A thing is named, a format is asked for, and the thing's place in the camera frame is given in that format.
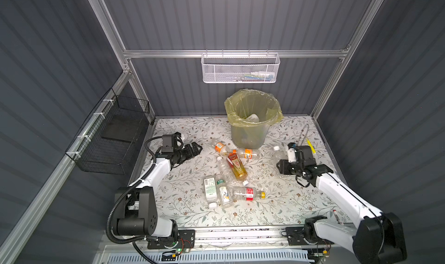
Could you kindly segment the clear plastic bottle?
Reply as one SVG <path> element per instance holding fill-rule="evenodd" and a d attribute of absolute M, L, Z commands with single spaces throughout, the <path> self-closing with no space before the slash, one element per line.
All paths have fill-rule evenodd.
<path fill-rule="evenodd" d="M 281 160 L 287 160 L 287 150 L 280 146 L 274 146 L 272 159 L 274 164 L 278 164 Z"/>

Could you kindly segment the green white label bottle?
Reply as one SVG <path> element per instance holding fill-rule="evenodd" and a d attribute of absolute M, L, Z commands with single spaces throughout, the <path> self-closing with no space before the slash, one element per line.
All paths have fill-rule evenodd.
<path fill-rule="evenodd" d="M 204 186 L 205 197 L 206 197 L 209 209 L 217 208 L 219 199 L 217 196 L 215 176 L 205 177 L 203 179 L 203 186 Z"/>

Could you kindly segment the red yellow tea bottle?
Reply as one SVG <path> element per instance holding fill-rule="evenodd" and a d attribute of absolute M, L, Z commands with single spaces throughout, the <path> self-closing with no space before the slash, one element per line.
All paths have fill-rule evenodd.
<path fill-rule="evenodd" d="M 244 182 L 248 179 L 248 173 L 242 164 L 236 150 L 233 150 L 227 157 L 227 162 L 238 181 Z"/>

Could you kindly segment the red label yellow cap bottle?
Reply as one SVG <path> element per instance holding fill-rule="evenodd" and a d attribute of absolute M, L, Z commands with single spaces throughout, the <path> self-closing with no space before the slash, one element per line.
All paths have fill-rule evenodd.
<path fill-rule="evenodd" d="M 253 187 L 234 187 L 232 189 L 233 198 L 236 200 L 254 201 L 258 199 L 265 199 L 264 191 L 259 191 Z"/>

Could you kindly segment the yellow V label bottle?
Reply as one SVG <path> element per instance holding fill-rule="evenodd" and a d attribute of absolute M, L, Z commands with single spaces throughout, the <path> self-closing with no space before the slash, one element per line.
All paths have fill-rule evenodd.
<path fill-rule="evenodd" d="M 250 123 L 258 123 L 260 121 L 260 118 L 253 113 L 250 116 L 248 116 L 245 120 Z"/>

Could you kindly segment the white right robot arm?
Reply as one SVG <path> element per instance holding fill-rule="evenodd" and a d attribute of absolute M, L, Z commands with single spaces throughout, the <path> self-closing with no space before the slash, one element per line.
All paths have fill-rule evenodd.
<path fill-rule="evenodd" d="M 353 227 L 330 221 L 323 215 L 307 218 L 302 236 L 309 244 L 330 241 L 352 252 L 362 264 L 396 264 L 407 259 L 402 221 L 383 213 L 346 186 L 325 164 L 305 166 L 287 160 L 277 162 L 283 175 L 306 180 L 336 203 Z"/>

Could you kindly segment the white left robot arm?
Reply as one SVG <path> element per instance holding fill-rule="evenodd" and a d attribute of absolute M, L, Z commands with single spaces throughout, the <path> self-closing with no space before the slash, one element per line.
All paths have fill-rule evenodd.
<path fill-rule="evenodd" d="M 149 141 L 144 145 L 152 156 L 151 165 L 129 186 L 118 189 L 107 218 L 105 234 L 115 244 L 140 240 L 175 244 L 179 239 L 176 221 L 159 217 L 155 191 L 173 168 L 200 155 L 203 147 L 192 142 L 173 148 L 172 153 L 163 153 L 161 148 L 153 152 L 148 144 Z"/>

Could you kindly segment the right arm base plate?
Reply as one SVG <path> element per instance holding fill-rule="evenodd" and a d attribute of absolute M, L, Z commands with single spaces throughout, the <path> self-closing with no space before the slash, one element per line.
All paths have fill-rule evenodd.
<path fill-rule="evenodd" d="M 307 226 L 291 226 L 285 228 L 285 236 L 290 246 L 314 245 L 314 231 Z"/>

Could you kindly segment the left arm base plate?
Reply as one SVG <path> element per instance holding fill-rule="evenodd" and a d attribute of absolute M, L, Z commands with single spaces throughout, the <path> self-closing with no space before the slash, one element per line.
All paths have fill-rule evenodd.
<path fill-rule="evenodd" d="M 148 241 L 149 250 L 192 249 L 195 245 L 195 230 L 179 230 L 169 237 L 156 237 Z"/>

